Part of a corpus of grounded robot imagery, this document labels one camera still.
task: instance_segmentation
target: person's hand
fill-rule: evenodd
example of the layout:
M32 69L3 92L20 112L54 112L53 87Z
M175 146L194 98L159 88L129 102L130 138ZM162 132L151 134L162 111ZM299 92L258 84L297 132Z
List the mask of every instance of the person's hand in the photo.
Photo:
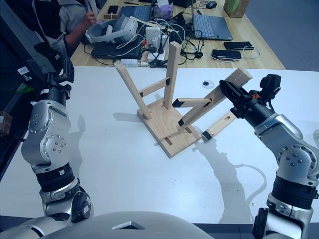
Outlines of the person's hand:
M82 21L81 24L85 30L87 30L90 26L96 23L96 16L92 11L87 12Z

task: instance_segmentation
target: metal robot link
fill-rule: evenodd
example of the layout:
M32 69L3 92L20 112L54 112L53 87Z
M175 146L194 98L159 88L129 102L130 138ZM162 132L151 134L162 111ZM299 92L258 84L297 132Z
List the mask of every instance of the metal robot link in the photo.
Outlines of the metal robot link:
M303 140L291 121L274 111L271 100L280 90L280 82L280 76L269 74L260 83L261 91L248 93L227 81L220 81L220 87L234 105L231 112L254 128L279 166L268 195L268 208L260 208L255 218L253 236L306 239L313 215L312 202L318 198L319 150Z
M65 60L63 74L49 72L35 103L29 132L22 145L22 155L31 165L41 186L45 217L32 219L4 232L9 238L39 238L91 216L91 200L73 175L69 164L66 135L70 120L66 100L74 81L74 68Z

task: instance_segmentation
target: wooden stool leg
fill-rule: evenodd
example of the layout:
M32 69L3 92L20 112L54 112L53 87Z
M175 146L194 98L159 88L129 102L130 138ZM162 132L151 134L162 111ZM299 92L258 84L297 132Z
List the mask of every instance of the wooden stool leg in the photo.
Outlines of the wooden stool leg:
M252 76L243 68L238 68L234 71L230 76L228 76L225 80L234 83L238 87L242 87L245 85ZM192 108L188 113L186 113L181 120L178 122L181 128L186 128L190 124L194 123L220 102L222 102L226 97L220 90L220 86L218 85L214 90L212 90L205 98L212 99L212 102L209 103L205 107L195 107Z
M169 85L165 86L164 101L163 101L164 102L163 105L168 110L172 108L171 104L173 101L180 49L181 49L181 45L175 41L169 44L169 55L168 55L167 71L166 71L166 77L169 77Z
M151 119L152 116L149 112L148 107L145 105L138 89L136 88L131 76L129 75L127 69L125 68L125 66L122 63L116 62L114 63L115 68L118 70L120 76L122 77L124 83L126 84L126 86L129 88L133 98L135 99L136 103L139 105L143 115L147 118L147 119Z
M201 135L205 140L210 140L215 137L219 132L221 132L226 126L232 123L236 119L236 116L232 112L228 112L222 118L220 118L211 127L205 130Z

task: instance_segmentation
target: computer mouse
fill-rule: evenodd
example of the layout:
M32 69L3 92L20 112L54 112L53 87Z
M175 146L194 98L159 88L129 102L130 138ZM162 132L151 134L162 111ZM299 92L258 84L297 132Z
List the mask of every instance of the computer mouse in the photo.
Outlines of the computer mouse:
M208 9L212 9L216 6L217 6L217 2L215 2L215 1L210 1L208 4L206 4L206 8L208 8Z

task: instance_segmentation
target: white round object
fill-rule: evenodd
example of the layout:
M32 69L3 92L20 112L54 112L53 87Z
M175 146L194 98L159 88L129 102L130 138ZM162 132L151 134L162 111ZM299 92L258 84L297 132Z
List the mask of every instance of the white round object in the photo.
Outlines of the white round object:
M203 81L203 83L201 83L201 85L206 89L213 89L213 87L214 87L214 83L211 81Z

